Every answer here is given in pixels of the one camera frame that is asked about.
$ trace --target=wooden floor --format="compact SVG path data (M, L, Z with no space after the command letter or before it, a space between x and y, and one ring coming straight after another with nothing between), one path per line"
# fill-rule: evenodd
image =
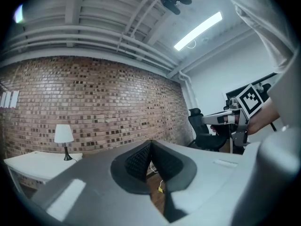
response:
M165 205L165 194L159 192L158 190L161 180L162 178L160 177L160 175L156 173L154 176L147 179L147 184L150 186L151 200L153 204L163 214ZM164 182L162 182L161 188L165 190Z

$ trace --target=office chair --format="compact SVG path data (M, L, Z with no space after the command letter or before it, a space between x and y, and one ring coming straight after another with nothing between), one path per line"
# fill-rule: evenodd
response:
M215 126L219 135L209 134L208 127L203 124L204 115L198 108L190 109L188 120L196 133L196 139L189 143L187 147L218 152L229 138L228 126Z

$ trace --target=white wall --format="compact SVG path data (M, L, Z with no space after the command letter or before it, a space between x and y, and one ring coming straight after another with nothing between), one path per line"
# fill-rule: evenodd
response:
M208 115L223 111L226 105L223 93L273 72L272 61L255 34L190 70L187 75L191 77L199 108L204 115ZM183 94L190 109L187 90L184 88ZM258 141L272 132L271 126L267 126L249 139L251 142Z

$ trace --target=fluorescent light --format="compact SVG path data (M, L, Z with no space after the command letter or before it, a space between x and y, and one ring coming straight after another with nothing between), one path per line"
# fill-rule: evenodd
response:
M15 11L14 19L16 23L20 23L23 21L22 5L20 5Z
M198 37L201 33L205 32L208 28L212 27L216 23L222 20L221 12L218 12L202 22L199 26L197 26L194 30L192 30L189 34L187 34L184 38L182 38L174 48L180 51L187 44L189 44L192 40Z

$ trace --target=black mesh object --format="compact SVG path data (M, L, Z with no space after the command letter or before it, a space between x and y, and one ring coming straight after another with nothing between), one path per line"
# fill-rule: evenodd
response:
M196 134L209 134L208 127L202 122L203 114L191 115L188 120Z
M152 145L151 159L164 181L168 181L183 169L183 162L173 153Z
M142 182L146 182L146 172L151 162L150 149L151 144L149 143L149 145L129 156L125 161L127 173Z
M151 162L151 141L129 150L114 159L111 164L111 175L114 181L132 194L150 194L146 184L146 172Z
M151 160L170 193L186 189L197 173L197 166L191 158L155 140L151 145Z

